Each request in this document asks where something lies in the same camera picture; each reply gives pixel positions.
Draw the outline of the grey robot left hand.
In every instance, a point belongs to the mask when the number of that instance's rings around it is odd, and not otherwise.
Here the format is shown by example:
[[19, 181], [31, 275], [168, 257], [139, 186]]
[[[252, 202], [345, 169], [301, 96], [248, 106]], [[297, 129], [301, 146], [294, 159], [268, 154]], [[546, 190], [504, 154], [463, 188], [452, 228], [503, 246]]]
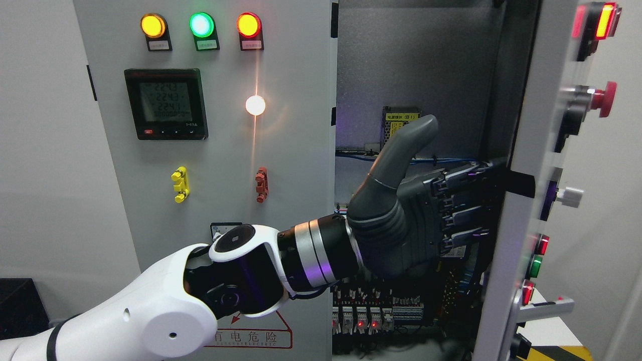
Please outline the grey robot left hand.
[[348, 205], [363, 265], [378, 277], [401, 276], [464, 245], [495, 246], [507, 158], [407, 176], [437, 133], [435, 116], [399, 128]]

